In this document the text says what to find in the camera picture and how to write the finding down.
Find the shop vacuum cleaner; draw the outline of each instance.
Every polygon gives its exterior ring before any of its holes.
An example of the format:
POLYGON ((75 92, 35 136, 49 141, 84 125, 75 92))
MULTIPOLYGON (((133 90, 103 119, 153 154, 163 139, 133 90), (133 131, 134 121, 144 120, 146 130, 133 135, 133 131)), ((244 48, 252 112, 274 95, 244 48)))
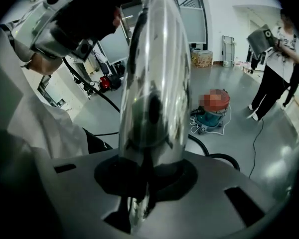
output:
POLYGON ((212 89, 200 100, 199 107, 190 115, 191 132, 202 134, 223 127, 223 119, 229 108, 230 97, 226 90, 212 89))

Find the black rectangular slot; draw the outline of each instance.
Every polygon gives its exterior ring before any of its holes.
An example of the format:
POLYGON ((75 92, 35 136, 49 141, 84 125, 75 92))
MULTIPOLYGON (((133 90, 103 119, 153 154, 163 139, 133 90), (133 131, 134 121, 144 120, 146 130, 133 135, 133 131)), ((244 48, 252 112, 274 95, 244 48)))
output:
POLYGON ((226 189, 225 194, 247 227, 265 215, 241 188, 226 189))
POLYGON ((74 168, 76 168, 74 164, 67 164, 67 165, 56 166, 54 170, 56 171, 56 173, 63 173, 66 171, 70 171, 74 168))

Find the person's hand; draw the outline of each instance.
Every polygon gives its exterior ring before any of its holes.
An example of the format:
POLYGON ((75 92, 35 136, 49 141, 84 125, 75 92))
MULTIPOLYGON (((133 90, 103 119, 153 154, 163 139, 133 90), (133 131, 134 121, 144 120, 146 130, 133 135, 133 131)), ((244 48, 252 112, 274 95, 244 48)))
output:
POLYGON ((283 46, 283 44, 282 44, 281 40, 276 39, 276 40, 275 40, 275 49, 276 49, 277 51, 283 51, 283 50, 282 50, 282 46, 283 46))

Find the power cord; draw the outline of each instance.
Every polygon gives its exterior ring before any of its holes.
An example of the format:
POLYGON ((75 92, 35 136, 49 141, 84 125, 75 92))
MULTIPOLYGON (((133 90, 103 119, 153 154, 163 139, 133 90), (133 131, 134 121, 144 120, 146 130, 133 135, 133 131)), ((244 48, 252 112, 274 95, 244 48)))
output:
POLYGON ((112 134, 118 134, 119 132, 115 133, 104 133, 104 134, 94 134, 94 136, 104 136, 104 135, 112 135, 112 134))
POLYGON ((253 165, 253 168, 251 169, 251 172, 249 174, 249 178, 250 178, 251 174, 253 173, 255 165, 256 165, 256 148, 255 148, 255 142, 256 142, 258 136, 260 135, 260 133, 262 132, 262 130, 264 129, 264 123, 265 122, 264 122, 263 118, 261 118, 261 120, 263 121, 263 125, 262 125, 261 130, 259 131, 258 135, 256 136, 256 138, 255 138, 255 140, 253 142, 253 148, 254 148, 254 153, 255 153, 254 154, 254 165, 253 165))

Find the red vacuum lid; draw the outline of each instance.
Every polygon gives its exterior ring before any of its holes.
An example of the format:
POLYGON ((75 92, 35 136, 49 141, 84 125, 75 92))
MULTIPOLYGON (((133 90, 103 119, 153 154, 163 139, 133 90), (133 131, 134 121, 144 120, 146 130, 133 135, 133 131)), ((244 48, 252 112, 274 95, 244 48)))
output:
POLYGON ((210 89, 209 94, 200 96, 199 105, 206 111, 218 112, 226 109, 229 105, 230 96, 225 90, 210 89))

